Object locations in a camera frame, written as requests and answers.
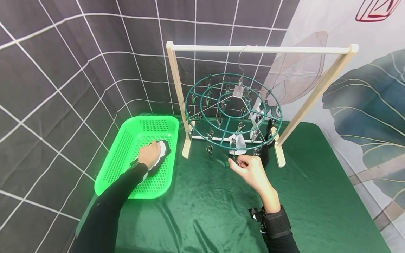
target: wooden stand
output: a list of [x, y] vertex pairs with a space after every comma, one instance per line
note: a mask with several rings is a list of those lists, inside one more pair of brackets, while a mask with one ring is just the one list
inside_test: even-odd
[[306, 113], [311, 109], [313, 104], [322, 96], [322, 94], [328, 89], [333, 80], [343, 70], [350, 59], [358, 51], [357, 44], [350, 44], [348, 47], [244, 47], [244, 46], [193, 46], [193, 45], [174, 45], [173, 41], [166, 43], [167, 54], [169, 57], [170, 68], [172, 70], [173, 80], [175, 83], [177, 99], [179, 101], [181, 117], [183, 119], [185, 130], [185, 141], [183, 146], [183, 156], [188, 158], [190, 152], [191, 139], [188, 136], [188, 130], [191, 126], [188, 124], [185, 117], [185, 104], [183, 97], [183, 90], [181, 88], [179, 67], [177, 65], [176, 51], [190, 51], [190, 52], [241, 52], [244, 53], [318, 53], [318, 54], [338, 54], [339, 57], [324, 74], [323, 78], [315, 86], [313, 92], [305, 101], [303, 106], [299, 109], [298, 113], [294, 116], [292, 121], [288, 124], [287, 128], [283, 131], [281, 136], [277, 134], [275, 137], [276, 144], [274, 146], [277, 164], [281, 168], [285, 166], [286, 160], [284, 158], [283, 148], [281, 145], [290, 136], [292, 131], [301, 122]]

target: hand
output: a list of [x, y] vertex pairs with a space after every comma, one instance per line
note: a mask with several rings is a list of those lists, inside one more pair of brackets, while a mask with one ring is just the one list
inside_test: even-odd
[[258, 156], [240, 155], [237, 158], [239, 166], [232, 160], [228, 159], [230, 168], [238, 173], [253, 189], [258, 193], [271, 187], [264, 172], [262, 161]]
[[148, 166], [148, 169], [154, 165], [160, 157], [160, 145], [154, 140], [148, 146], [139, 150], [138, 162]]
[[253, 189], [259, 193], [266, 213], [277, 213], [281, 210], [277, 191], [271, 186], [264, 172], [262, 161], [257, 156], [240, 155], [237, 158], [239, 166], [228, 159], [233, 171], [238, 173]]

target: basket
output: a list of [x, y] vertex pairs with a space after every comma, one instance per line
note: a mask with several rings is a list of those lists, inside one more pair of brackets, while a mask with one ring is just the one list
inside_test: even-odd
[[137, 116], [127, 119], [98, 173], [94, 190], [98, 196], [124, 173], [137, 156], [139, 149], [153, 140], [166, 140], [172, 152], [166, 157], [158, 172], [147, 177], [128, 199], [154, 199], [170, 187], [176, 156], [179, 121], [172, 116]]

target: white fabric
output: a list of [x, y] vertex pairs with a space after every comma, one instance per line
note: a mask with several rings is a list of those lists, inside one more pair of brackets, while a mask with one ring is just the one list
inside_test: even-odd
[[153, 167], [156, 166], [156, 164], [158, 164], [158, 162], [160, 161], [160, 159], [165, 155], [166, 153], [166, 145], [164, 144], [163, 141], [159, 141], [158, 145], [160, 145], [160, 156], [159, 159], [156, 161], [156, 163], [149, 169], [151, 170]]
[[[229, 136], [229, 145], [231, 146], [232, 145], [232, 139], [233, 138], [236, 138], [236, 148], [239, 148], [239, 149], [245, 149], [246, 148], [246, 143], [245, 143], [245, 139], [243, 138], [243, 135], [242, 134], [238, 134], [238, 135], [235, 135], [235, 134], [233, 134], [233, 135], [231, 135], [231, 136]], [[242, 154], [245, 154], [246, 153], [246, 150], [229, 150], [229, 153], [231, 154], [231, 155], [242, 155]]]

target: wrist strap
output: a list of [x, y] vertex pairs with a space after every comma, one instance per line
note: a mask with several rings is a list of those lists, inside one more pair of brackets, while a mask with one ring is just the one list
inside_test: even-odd
[[283, 206], [278, 213], [267, 214], [264, 208], [249, 209], [250, 217], [260, 223], [260, 232], [276, 239], [291, 233], [291, 225]]
[[278, 213], [264, 213], [263, 222], [266, 226], [267, 234], [271, 239], [276, 239], [291, 233], [291, 224], [283, 206], [281, 206], [281, 210]]

